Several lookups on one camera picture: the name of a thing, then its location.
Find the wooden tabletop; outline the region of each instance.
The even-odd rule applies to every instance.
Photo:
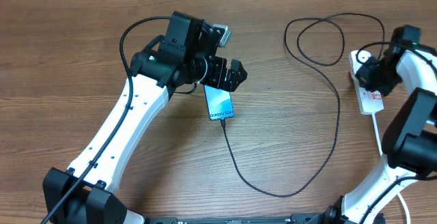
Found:
[[[239,59],[249,77],[232,94],[236,116],[227,121],[227,134],[246,179],[278,194],[299,189],[324,162],[337,113],[328,83],[286,52],[289,21],[371,14],[384,23],[388,39],[394,28],[410,24],[422,29],[422,43],[437,46],[437,0],[0,0],[0,223],[39,223],[44,217],[47,171],[66,169],[82,152],[123,88],[119,37],[139,19],[174,10],[232,29],[228,47],[217,55]],[[372,19],[342,16],[335,22],[345,32],[346,53],[320,70],[341,97],[338,142],[303,192],[281,199],[242,182],[220,123],[208,119],[200,87],[189,96],[175,94],[154,119],[117,196],[145,216],[201,218],[322,212],[350,192],[376,165],[378,151],[371,118],[359,113],[348,53],[382,34]],[[167,23],[133,30],[125,41],[127,58],[165,33]],[[290,27],[293,52],[296,34],[308,24]],[[338,58],[341,37],[334,26],[320,24],[301,44],[310,57],[328,63]],[[405,100],[401,85],[384,99],[377,116],[381,135]],[[402,192],[413,223],[435,223],[436,187],[419,182]],[[383,213],[388,223],[404,221],[398,199]]]

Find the phone screen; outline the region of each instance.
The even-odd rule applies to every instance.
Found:
[[[204,85],[206,104],[211,120],[234,117],[231,93]]]

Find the wooden table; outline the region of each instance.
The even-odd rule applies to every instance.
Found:
[[[241,60],[249,77],[232,94],[236,116],[227,133],[242,174],[273,193],[297,190],[324,162],[337,112],[327,82],[285,51],[287,22],[366,13],[381,19],[388,39],[394,28],[411,24],[422,29],[422,43],[437,45],[437,0],[0,0],[0,223],[39,223],[46,214],[47,171],[65,169],[82,152],[123,88],[122,32],[174,10],[231,27],[233,38],[218,55]],[[175,95],[152,122],[117,196],[150,217],[286,216],[324,211],[355,188],[378,162],[378,151],[371,118],[358,110],[348,53],[379,41],[381,31],[368,18],[335,21],[345,31],[346,53],[336,66],[320,69],[341,96],[339,137],[330,162],[302,193],[279,199],[241,181],[199,88]],[[308,24],[289,29],[292,51]],[[135,29],[125,41],[127,58],[166,28],[167,22],[153,22]],[[309,30],[301,42],[325,63],[341,50],[339,32],[328,24]],[[405,100],[402,87],[384,99],[381,132]],[[436,187],[420,182],[402,192],[413,223],[435,223]],[[403,222],[397,199],[383,212],[388,223]]]

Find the white power strip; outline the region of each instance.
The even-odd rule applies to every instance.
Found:
[[[362,64],[356,61],[356,52],[357,51],[352,51],[349,54],[350,74],[352,76],[352,80],[354,80],[356,98],[358,100],[358,105],[360,107],[361,114],[371,115],[373,121],[373,129],[375,130],[376,143],[378,144],[378,150],[381,156],[382,147],[381,147],[380,133],[378,131],[378,124],[376,123],[376,113],[383,110],[384,105],[382,104],[382,97],[380,92],[378,91],[369,92],[366,91],[366,89],[359,86],[355,74],[358,71],[358,69],[362,66]],[[358,57],[361,62],[365,63],[371,57],[371,53],[367,51],[361,51]],[[398,193],[397,196],[399,197],[399,200],[405,210],[406,224],[410,224],[411,223],[410,211],[408,210],[407,204],[400,193]]]

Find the smartphone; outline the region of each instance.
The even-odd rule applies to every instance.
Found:
[[[207,85],[204,86],[204,89],[208,113],[212,121],[234,117],[234,107],[232,106],[230,92],[215,89]]]

